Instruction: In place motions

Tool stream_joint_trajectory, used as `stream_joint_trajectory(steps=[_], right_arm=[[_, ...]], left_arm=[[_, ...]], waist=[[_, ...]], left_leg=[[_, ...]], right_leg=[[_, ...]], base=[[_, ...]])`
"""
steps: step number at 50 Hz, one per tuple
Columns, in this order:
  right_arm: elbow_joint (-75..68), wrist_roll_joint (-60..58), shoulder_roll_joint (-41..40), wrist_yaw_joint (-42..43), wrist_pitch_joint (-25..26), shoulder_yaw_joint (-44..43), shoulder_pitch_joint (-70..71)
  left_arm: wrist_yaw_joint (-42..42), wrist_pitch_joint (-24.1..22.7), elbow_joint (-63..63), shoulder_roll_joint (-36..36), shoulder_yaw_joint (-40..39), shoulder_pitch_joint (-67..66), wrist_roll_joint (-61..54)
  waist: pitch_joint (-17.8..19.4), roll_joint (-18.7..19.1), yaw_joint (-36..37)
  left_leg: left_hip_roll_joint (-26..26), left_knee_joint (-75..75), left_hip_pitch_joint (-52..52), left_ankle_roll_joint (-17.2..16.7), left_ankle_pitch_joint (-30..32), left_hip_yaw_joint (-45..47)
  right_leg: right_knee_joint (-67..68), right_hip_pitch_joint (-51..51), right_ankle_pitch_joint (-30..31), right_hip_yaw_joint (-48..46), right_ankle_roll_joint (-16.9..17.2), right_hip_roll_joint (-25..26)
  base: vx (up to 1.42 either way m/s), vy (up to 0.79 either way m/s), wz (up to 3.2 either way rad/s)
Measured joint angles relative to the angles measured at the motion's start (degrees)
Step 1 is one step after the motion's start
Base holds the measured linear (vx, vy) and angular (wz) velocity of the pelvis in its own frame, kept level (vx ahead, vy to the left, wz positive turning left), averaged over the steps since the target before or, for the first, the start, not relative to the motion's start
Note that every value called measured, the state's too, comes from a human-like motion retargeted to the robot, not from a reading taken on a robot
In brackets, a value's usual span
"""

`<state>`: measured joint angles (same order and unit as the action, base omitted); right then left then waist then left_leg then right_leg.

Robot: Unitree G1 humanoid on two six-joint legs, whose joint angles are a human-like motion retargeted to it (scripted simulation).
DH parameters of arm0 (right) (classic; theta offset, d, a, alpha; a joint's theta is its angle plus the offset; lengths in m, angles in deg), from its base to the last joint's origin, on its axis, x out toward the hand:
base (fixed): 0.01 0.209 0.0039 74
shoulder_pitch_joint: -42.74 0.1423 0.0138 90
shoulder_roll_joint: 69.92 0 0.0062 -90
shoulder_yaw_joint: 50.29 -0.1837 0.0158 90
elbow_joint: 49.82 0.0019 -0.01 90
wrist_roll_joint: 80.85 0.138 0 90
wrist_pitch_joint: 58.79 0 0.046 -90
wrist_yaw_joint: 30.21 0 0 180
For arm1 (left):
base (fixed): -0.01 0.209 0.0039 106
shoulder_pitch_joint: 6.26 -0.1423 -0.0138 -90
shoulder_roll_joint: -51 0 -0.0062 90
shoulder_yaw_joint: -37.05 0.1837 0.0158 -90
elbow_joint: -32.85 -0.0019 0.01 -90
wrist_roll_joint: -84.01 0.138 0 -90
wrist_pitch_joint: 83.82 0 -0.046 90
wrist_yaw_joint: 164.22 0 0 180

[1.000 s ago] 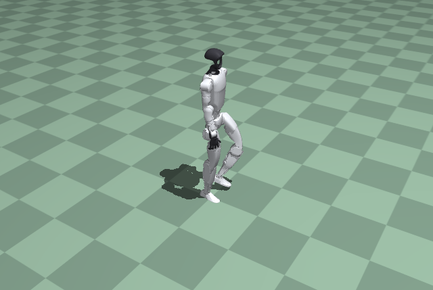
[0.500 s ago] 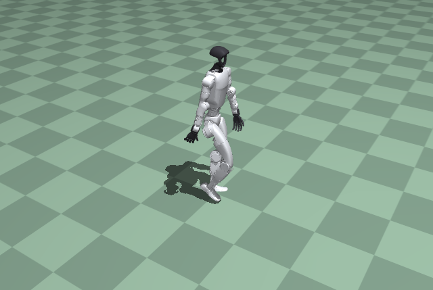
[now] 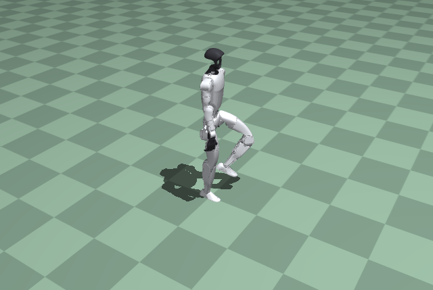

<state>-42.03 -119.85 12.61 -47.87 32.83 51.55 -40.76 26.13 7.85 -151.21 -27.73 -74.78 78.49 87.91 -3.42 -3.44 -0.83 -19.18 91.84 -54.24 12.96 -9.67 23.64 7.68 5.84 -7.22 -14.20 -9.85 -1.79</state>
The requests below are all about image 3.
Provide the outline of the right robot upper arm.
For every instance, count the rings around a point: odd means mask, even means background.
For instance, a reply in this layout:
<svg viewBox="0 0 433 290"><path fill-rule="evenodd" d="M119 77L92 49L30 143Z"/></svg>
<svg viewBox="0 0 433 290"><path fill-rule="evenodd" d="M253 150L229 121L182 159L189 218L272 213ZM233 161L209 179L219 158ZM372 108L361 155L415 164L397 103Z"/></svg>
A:
<svg viewBox="0 0 433 290"><path fill-rule="evenodd" d="M213 112L214 108L211 105L209 105L211 101L212 79L205 78L200 84L200 90L202 92L203 112L207 107L211 108Z"/></svg>

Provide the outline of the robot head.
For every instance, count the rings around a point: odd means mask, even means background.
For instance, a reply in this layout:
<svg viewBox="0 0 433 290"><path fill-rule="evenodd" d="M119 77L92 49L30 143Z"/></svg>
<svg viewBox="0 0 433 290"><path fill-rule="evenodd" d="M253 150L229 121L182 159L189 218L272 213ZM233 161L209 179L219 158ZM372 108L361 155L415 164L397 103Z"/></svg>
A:
<svg viewBox="0 0 433 290"><path fill-rule="evenodd" d="M213 75L219 74L219 69L221 68L221 57L224 55L224 52L222 52L220 49L217 48L210 48L208 49L204 57L206 59L211 59L214 61L214 64L210 65L209 69L207 70L206 74L215 72ZM219 60L219 64L217 64L217 61Z"/></svg>

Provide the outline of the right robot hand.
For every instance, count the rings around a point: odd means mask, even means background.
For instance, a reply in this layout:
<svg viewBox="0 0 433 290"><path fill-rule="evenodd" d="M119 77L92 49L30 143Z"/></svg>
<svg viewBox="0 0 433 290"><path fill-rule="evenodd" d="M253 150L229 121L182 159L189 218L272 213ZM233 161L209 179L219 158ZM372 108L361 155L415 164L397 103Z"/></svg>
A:
<svg viewBox="0 0 433 290"><path fill-rule="evenodd" d="M217 145L218 143L216 142L216 136L213 138L210 138L210 133L208 132L208 143L207 143L207 148L204 151L212 151L213 149L215 149L215 145Z"/></svg>

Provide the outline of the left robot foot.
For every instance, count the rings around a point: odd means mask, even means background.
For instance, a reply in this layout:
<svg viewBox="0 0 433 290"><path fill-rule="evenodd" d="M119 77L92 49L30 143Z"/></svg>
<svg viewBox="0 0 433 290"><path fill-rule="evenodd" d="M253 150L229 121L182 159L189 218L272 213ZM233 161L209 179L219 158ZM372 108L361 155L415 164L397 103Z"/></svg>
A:
<svg viewBox="0 0 433 290"><path fill-rule="evenodd" d="M234 170L232 170L231 167L227 168L227 167L225 167L226 165L225 166L224 165L225 165L224 163L219 163L216 165L216 168L218 170L228 174L229 176L232 176L232 177L237 176L237 173Z"/></svg>

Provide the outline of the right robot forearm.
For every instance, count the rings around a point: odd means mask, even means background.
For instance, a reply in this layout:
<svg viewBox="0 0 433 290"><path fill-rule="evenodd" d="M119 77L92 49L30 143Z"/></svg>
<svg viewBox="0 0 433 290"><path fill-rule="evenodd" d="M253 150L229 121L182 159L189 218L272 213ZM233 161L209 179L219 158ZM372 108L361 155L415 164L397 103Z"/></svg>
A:
<svg viewBox="0 0 433 290"><path fill-rule="evenodd" d="M210 138L213 138L216 136L215 133L215 126L214 126L214 116L212 116L212 109L207 107L204 111L204 120L206 121L206 130L210 133Z"/></svg>

